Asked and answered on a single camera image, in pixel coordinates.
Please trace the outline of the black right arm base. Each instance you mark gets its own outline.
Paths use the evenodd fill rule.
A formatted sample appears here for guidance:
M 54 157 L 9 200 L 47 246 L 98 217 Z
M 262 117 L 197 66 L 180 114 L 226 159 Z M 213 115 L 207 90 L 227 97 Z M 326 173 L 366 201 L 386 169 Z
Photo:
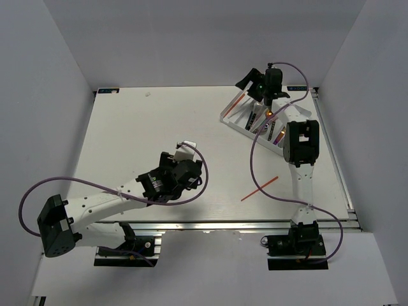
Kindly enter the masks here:
M 323 237 L 316 221 L 292 224 L 285 235 L 266 235 L 260 244 L 268 249 L 270 271 L 327 270 Z

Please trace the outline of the iridescent rainbow knife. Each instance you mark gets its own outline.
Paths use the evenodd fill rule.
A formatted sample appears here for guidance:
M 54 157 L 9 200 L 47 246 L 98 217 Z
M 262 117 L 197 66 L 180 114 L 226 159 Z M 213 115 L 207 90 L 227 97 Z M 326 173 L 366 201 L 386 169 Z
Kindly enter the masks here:
M 275 145 L 278 145 L 279 142 L 284 138 L 285 132 L 286 132 L 286 128 L 283 127 L 273 142 Z

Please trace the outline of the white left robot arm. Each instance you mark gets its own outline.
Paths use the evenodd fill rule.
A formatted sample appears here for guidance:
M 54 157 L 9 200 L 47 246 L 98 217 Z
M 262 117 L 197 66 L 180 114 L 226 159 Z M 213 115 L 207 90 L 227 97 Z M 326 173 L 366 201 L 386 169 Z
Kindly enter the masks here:
M 130 227 L 124 222 L 103 224 L 101 220 L 128 210 L 174 204 L 185 190 L 201 185 L 202 167 L 199 159 L 178 160 L 162 152 L 157 168 L 111 193 L 68 200 L 59 194 L 49 197 L 37 218 L 45 256 L 55 258 L 75 247 L 97 245 L 129 254 L 135 246 Z

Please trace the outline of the silver spoon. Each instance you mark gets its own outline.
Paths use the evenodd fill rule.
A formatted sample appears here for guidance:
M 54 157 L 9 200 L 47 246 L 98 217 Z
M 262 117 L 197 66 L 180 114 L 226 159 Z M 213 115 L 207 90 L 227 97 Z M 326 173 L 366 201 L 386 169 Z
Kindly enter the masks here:
M 274 129 L 275 129 L 275 121 L 269 123 L 269 126 L 268 126 L 268 138 L 267 138 L 268 142 L 270 142 L 272 140 Z

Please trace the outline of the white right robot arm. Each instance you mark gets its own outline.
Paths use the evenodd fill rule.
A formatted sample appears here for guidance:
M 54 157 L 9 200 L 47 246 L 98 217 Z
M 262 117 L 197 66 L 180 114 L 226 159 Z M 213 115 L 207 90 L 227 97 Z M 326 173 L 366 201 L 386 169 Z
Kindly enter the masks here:
M 280 120 L 286 129 L 282 148 L 283 158 L 291 172 L 294 198 L 280 198 L 265 191 L 262 193 L 273 200 L 296 203 L 300 206 L 291 218 L 292 228 L 317 231 L 312 176 L 319 157 L 319 123 L 309 119 L 301 112 L 301 108 L 295 105 L 309 93 L 306 92 L 300 99 L 292 100 L 290 95 L 282 90 L 282 81 L 282 70 L 269 63 L 264 73 L 252 68 L 235 86 L 272 112 L 261 122 L 255 140 L 258 139 L 263 127 L 270 122 Z

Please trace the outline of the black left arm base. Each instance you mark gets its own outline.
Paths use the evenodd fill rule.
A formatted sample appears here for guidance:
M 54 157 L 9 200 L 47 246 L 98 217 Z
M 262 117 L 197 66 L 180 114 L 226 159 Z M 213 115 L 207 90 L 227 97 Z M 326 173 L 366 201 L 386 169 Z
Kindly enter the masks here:
M 158 261 L 160 246 L 157 235 L 135 233 L 127 222 L 119 223 L 123 232 L 121 242 L 117 247 L 98 247 L 94 266 L 154 268 Z

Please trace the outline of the orange chopstick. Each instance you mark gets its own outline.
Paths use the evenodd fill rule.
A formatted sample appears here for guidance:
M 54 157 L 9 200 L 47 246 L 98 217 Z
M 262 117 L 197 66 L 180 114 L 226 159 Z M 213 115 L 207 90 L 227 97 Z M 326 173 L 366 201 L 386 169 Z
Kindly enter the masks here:
M 222 111 L 222 118 L 225 118 L 225 116 L 227 116 L 230 111 L 232 111 L 232 109 L 234 109 L 234 107 L 245 97 L 246 92 L 245 91 L 241 91 L 240 93 L 238 93 L 233 100 L 228 104 L 228 106 Z
M 265 182 L 263 185 L 261 185 L 260 188 L 257 188 L 253 192 L 251 192 L 248 195 L 244 196 L 240 201 L 245 201 L 247 198 L 250 198 L 251 196 L 258 193 L 260 190 L 263 190 L 265 187 L 267 187 L 268 185 L 270 185 L 271 183 L 275 182 L 278 179 L 279 179 L 279 176 L 275 176 L 274 178 L 270 179 L 268 182 Z

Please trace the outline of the fork with black patterned handle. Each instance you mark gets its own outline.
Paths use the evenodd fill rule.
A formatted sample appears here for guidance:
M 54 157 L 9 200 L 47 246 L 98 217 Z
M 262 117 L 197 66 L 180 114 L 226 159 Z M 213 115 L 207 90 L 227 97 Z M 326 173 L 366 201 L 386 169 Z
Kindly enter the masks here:
M 254 123 L 254 121 L 256 119 L 256 116 L 257 116 L 257 112 L 252 110 L 250 112 L 250 114 L 249 114 L 248 120 L 247 120 L 246 125 L 245 125 L 246 130 L 249 131 L 251 129 L 251 127 L 252 127 L 252 125 L 253 125 L 253 123 Z

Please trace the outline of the white chopstick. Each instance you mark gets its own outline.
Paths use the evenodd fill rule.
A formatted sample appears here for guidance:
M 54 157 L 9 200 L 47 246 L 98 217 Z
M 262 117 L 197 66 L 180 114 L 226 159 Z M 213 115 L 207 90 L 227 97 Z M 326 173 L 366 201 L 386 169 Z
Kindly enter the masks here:
M 252 105 L 252 98 L 247 98 L 233 113 L 227 116 L 228 119 L 237 115 L 238 113 L 245 112 Z

